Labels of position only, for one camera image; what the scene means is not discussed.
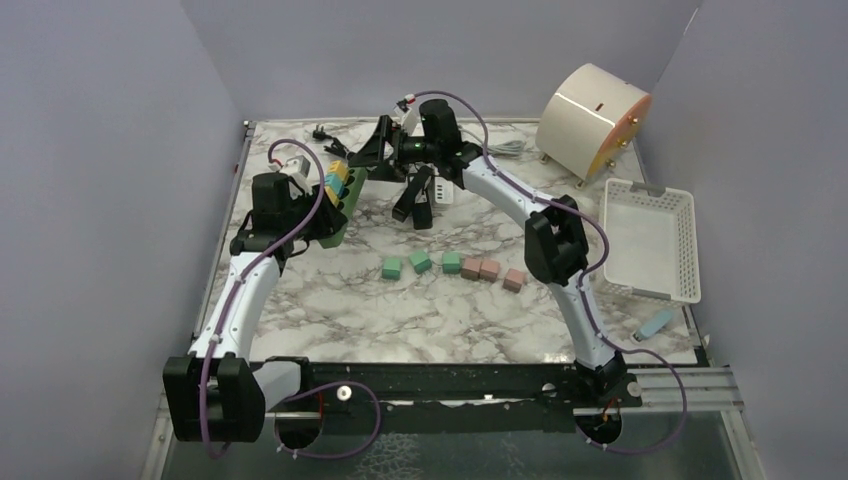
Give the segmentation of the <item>green power strip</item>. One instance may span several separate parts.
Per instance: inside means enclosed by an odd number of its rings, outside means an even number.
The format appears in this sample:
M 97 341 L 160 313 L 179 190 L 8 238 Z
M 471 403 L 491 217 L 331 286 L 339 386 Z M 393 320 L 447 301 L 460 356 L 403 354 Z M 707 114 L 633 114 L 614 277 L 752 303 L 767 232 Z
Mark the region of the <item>green power strip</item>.
M 337 194 L 339 204 L 335 205 L 337 212 L 344 217 L 345 222 L 331 236 L 319 241 L 319 244 L 324 249 L 336 248 L 342 244 L 346 231 L 351 225 L 353 214 L 367 176 L 368 171 L 365 168 L 349 168 L 349 176 L 345 182 L 345 187 Z

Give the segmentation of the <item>yellow plug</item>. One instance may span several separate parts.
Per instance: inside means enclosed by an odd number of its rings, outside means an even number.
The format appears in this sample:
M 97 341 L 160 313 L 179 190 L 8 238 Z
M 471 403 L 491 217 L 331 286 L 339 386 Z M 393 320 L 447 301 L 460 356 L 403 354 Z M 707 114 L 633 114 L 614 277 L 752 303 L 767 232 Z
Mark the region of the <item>yellow plug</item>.
M 339 197 L 338 197 L 336 191 L 331 186 L 325 185 L 324 191 L 325 191 L 325 195 L 329 198 L 330 202 L 333 205 L 339 204 Z
M 337 176 L 342 182 L 346 182 L 349 176 L 349 168 L 344 161 L 338 160 L 332 162 L 327 172 L 331 175 Z

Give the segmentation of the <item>blue plug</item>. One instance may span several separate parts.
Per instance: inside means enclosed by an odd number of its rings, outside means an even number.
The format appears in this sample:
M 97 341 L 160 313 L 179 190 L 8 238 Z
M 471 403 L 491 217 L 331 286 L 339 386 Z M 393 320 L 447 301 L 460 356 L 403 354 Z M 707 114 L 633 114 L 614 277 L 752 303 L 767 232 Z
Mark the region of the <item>blue plug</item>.
M 327 189 L 336 194 L 339 194 L 345 187 L 345 181 L 335 173 L 326 175 L 324 184 Z

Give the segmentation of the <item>green plug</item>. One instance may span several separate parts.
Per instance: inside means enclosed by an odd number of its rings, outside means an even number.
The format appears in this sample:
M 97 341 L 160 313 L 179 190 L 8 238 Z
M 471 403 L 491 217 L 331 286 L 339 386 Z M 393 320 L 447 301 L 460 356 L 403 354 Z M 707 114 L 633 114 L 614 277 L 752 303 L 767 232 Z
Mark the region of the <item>green plug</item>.
M 385 258 L 382 263 L 381 277 L 385 280 L 399 280 L 402 276 L 402 267 L 403 263 L 400 258 Z
M 444 274 L 459 274 L 462 269 L 461 255 L 456 251 L 446 251 L 442 254 L 442 271 Z
M 416 274 L 422 274 L 432 268 L 432 260 L 426 251 L 415 251 L 408 255 L 408 260 Z

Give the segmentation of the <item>pink plug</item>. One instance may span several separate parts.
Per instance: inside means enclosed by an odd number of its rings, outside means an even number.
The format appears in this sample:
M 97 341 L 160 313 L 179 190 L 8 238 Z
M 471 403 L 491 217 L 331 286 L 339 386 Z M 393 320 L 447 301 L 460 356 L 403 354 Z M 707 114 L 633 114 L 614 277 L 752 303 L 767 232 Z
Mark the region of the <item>pink plug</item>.
M 490 283 L 498 280 L 501 271 L 501 264 L 493 259 L 484 258 L 480 262 L 479 278 Z
M 502 287 L 513 293 L 519 293 L 526 283 L 526 273 L 524 271 L 510 268 L 506 271 Z
M 480 278 L 482 261 L 474 257 L 465 257 L 461 263 L 460 275 L 464 279 L 478 280 Z

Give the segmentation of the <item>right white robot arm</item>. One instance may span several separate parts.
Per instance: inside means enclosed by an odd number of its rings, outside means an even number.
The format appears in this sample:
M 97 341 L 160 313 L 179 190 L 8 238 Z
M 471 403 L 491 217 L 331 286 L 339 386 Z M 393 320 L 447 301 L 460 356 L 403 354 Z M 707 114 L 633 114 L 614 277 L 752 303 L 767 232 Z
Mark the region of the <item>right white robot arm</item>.
M 368 141 L 349 156 L 349 166 L 367 169 L 373 180 L 393 182 L 402 181 L 411 165 L 419 174 L 432 166 L 442 178 L 487 200 L 519 224 L 525 265 L 548 287 L 570 332 L 578 396 L 589 406 L 604 405 L 624 383 L 627 367 L 598 319 L 588 280 L 584 225 L 589 217 L 570 196 L 544 194 L 500 168 L 490 156 L 486 138 L 465 140 L 447 101 L 427 100 L 418 112 L 422 135 L 413 135 L 383 115 Z

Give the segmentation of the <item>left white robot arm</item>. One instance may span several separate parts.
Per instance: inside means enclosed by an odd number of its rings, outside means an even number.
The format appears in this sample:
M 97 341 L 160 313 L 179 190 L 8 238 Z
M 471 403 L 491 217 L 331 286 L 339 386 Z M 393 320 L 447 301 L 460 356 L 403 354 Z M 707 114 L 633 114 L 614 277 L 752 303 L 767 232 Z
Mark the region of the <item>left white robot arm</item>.
M 296 361 L 259 368 L 249 353 L 266 300 L 295 254 L 294 244 L 342 235 L 351 191 L 336 174 L 313 186 L 300 174 L 254 176 L 252 209 L 230 242 L 221 297 L 206 327 L 184 356 L 171 357 L 163 382 L 174 433 L 187 442 L 254 442 L 264 416 L 313 401 L 314 384 Z

